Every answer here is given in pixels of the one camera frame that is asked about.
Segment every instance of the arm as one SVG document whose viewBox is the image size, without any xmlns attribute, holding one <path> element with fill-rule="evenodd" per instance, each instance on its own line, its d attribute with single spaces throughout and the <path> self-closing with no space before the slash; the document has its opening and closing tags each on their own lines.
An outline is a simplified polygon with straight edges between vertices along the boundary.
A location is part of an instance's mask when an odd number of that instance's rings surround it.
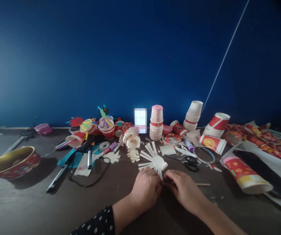
<svg viewBox="0 0 281 235">
<path fill-rule="evenodd" d="M 162 180 L 155 170 L 146 167 L 136 177 L 132 192 L 112 207 L 103 208 L 72 234 L 118 235 L 142 213 L 153 207 L 162 190 Z"/>
<path fill-rule="evenodd" d="M 215 235 L 246 235 L 217 206 L 211 203 L 190 176 L 177 170 L 164 174 L 166 186 L 190 213 L 199 217 Z"/>
</svg>

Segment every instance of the bowl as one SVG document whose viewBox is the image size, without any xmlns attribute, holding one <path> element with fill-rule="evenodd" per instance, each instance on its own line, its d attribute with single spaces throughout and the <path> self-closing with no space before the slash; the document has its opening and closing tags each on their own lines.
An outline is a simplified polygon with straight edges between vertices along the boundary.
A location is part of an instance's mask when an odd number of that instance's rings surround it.
<svg viewBox="0 0 281 235">
<path fill-rule="evenodd" d="M 0 178 L 14 180 L 38 166 L 40 155 L 34 147 L 23 147 L 0 157 Z"/>
</svg>

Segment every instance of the tape roll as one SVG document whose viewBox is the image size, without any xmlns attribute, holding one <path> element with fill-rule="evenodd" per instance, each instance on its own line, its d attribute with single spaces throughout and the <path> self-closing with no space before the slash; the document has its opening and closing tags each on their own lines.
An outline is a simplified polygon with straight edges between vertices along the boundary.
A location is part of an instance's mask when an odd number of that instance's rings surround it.
<svg viewBox="0 0 281 235">
<path fill-rule="evenodd" d="M 102 142 L 99 147 L 100 151 L 101 152 L 105 151 L 109 146 L 110 146 L 110 143 L 108 141 Z"/>
</svg>

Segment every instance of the wooden stick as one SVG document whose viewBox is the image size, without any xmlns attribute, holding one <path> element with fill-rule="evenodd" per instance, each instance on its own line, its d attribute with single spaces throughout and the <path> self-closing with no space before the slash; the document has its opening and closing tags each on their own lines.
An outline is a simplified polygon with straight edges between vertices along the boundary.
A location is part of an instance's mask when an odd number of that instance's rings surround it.
<svg viewBox="0 0 281 235">
<path fill-rule="evenodd" d="M 210 184 L 196 184 L 197 186 L 211 186 Z"/>
</svg>

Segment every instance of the glue stick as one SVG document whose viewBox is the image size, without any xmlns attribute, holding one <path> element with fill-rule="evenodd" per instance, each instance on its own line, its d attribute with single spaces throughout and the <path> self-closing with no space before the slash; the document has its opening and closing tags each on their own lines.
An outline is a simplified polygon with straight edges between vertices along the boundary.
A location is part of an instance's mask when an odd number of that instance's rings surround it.
<svg viewBox="0 0 281 235">
<path fill-rule="evenodd" d="M 185 141 L 185 144 L 187 145 L 189 151 L 193 152 L 195 151 L 195 148 L 193 147 L 192 143 L 190 142 L 189 138 L 188 137 L 184 137 L 184 141 Z"/>
</svg>

